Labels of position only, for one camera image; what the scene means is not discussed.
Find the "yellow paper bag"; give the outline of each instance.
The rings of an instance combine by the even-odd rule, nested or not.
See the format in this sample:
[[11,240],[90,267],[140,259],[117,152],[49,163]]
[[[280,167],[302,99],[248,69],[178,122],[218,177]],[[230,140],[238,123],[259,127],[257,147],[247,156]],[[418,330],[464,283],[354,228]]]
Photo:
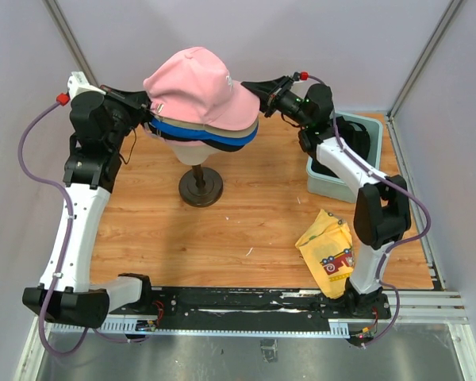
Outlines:
[[297,241],[296,248],[323,294],[328,298],[342,296],[354,265],[347,222],[321,210],[315,222]]

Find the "wooden table surface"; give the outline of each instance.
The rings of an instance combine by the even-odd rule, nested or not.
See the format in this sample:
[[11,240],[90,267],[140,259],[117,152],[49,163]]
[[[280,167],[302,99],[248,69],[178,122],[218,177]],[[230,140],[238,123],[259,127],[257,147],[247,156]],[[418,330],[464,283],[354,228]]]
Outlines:
[[[367,116],[384,124],[381,114]],[[92,282],[134,272],[149,275],[156,286],[317,287],[294,243],[320,209],[352,226],[355,206],[307,191],[307,155],[297,132],[277,116],[262,119],[245,148],[211,156],[204,165],[221,174],[224,193],[216,204],[199,209],[178,193],[179,179],[190,168],[137,129],[132,159],[122,165],[101,219]],[[132,141],[131,134],[125,157]],[[381,170],[398,172],[386,127]],[[406,236],[415,233],[412,228]],[[359,244],[354,231],[353,244]],[[419,241],[393,251],[384,280],[400,288],[432,289]]]

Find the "printed graphic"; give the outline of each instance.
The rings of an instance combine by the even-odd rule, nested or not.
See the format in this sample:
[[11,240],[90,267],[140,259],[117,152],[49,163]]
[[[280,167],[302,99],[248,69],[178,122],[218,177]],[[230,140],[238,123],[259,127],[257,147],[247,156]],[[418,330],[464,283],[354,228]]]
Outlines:
[[345,248],[342,252],[339,252],[336,256],[329,256],[321,261],[321,264],[326,271],[326,274],[331,275],[339,271],[339,268],[346,265],[352,267],[354,263],[352,248]]

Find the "white wall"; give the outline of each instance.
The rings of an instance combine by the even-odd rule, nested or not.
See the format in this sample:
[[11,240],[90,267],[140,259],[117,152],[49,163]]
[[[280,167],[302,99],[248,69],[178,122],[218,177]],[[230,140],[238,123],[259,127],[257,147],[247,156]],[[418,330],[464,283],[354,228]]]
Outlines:
[[173,53],[203,45],[234,79],[320,76],[341,110],[388,110],[448,3],[59,0],[101,83],[140,89]]
[[[12,379],[33,314],[21,304],[51,253],[62,198],[26,178],[16,158],[26,125],[67,89],[75,69],[41,1],[0,1],[0,381]],[[38,175],[61,179],[71,125],[57,110],[27,140]]]
[[476,337],[476,0],[466,2],[400,110],[397,127],[432,241]]

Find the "red wire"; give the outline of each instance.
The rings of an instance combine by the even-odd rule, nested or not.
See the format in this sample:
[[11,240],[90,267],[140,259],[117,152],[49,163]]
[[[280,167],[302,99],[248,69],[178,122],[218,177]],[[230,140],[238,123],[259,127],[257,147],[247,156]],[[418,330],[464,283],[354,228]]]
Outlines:
[[159,326],[159,323],[164,316],[164,304],[160,300],[155,300],[154,303],[159,309],[159,312],[157,313],[157,326]]

